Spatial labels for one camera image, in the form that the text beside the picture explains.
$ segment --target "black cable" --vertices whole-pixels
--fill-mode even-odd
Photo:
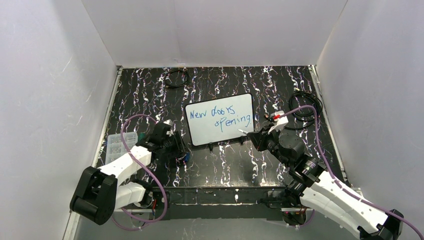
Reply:
[[[288,107],[290,108],[290,111],[296,108],[293,105],[293,102],[296,101],[296,98],[304,98],[304,99],[309,100],[312,103],[311,105],[316,110],[316,115],[318,116],[318,118],[320,117],[320,114],[323,112],[323,103],[321,102],[321,100],[318,99],[318,97],[316,97],[315,95],[313,95],[311,93],[305,92],[305,91],[296,91],[288,99]],[[311,126],[312,124],[314,124],[314,112],[313,111],[310,111],[310,112],[307,112],[307,113],[301,113],[301,112],[297,111],[297,112],[294,112],[292,115],[294,116],[295,119],[297,119],[301,122],[306,122],[308,124],[306,124],[305,126],[301,126],[301,127],[285,126],[284,128],[287,129],[287,130],[302,130],[302,129],[306,129],[309,126]]]
[[[182,79],[184,80],[181,84],[172,84],[169,77],[173,73],[182,73]],[[187,71],[181,70],[181,69],[174,69],[170,72],[168,72],[165,76],[165,86],[169,89],[176,89],[179,87],[182,87],[184,85],[187,85],[189,83],[190,75]]]

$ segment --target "black marble tabletop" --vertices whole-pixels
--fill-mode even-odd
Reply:
[[[117,134],[123,122],[135,114],[146,114],[158,121],[172,120],[190,149],[189,161],[180,167],[170,167],[169,162],[153,162],[149,169],[166,187],[284,187],[291,177],[285,168],[268,151],[258,152],[246,141],[219,142],[212,152],[192,147],[184,107],[189,103],[212,100],[242,93],[253,95],[255,130],[267,121],[265,113],[289,110],[288,99],[296,90],[315,94],[312,77],[307,66],[255,66],[255,67],[190,67],[189,83],[180,88],[165,88],[164,80],[170,68],[123,69],[116,96],[111,108],[100,149],[97,166],[104,164],[108,135]],[[181,73],[173,73],[171,81],[181,81]],[[287,126],[300,127],[303,122],[289,116]],[[319,137],[334,174],[342,178],[339,162],[327,125],[319,121]],[[128,132],[147,133],[153,123],[145,118],[133,120]],[[315,129],[283,130],[282,134],[296,134],[303,139],[307,152],[319,157],[315,143]],[[140,170],[137,177],[148,182],[152,178]]]

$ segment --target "black frame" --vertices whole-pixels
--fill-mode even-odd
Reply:
[[[192,103],[186,104],[184,106],[184,116],[185,116],[185,120],[187,121],[187,127],[188,127],[188,133],[190,134],[191,145],[194,146],[194,147],[201,147],[201,146],[208,145],[208,143],[200,144],[200,145],[194,145],[193,144],[192,132],[190,130],[190,123],[189,123],[189,119],[187,117],[187,111],[186,111],[186,108],[187,108],[188,105],[199,104],[199,103],[214,101],[214,100],[218,100],[218,99],[226,99],[226,98],[231,98],[231,97],[235,97],[235,96],[241,96],[241,95],[245,95],[245,94],[249,94],[250,95],[250,99],[251,99],[251,103],[252,103],[251,104],[251,106],[252,106],[252,117],[253,117],[252,121],[253,121],[253,131],[254,131],[255,130],[255,114],[254,114],[255,111],[254,111],[254,107],[253,107],[254,101],[253,101],[253,95],[250,92],[245,92],[245,93],[241,93],[241,94],[236,94],[236,95],[225,96],[225,97],[220,97],[220,98],[215,98],[215,99],[210,99],[210,100],[204,100],[204,101],[198,101],[198,102],[192,102]],[[222,140],[222,141],[234,141],[234,140],[239,139],[240,137],[230,138],[230,139],[226,139],[226,140]]]

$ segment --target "white marker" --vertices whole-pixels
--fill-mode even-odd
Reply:
[[[246,134],[246,135],[248,134],[247,131],[244,131],[244,130],[241,130],[241,129],[239,129],[239,131],[242,132],[242,133],[244,133],[244,134]]]

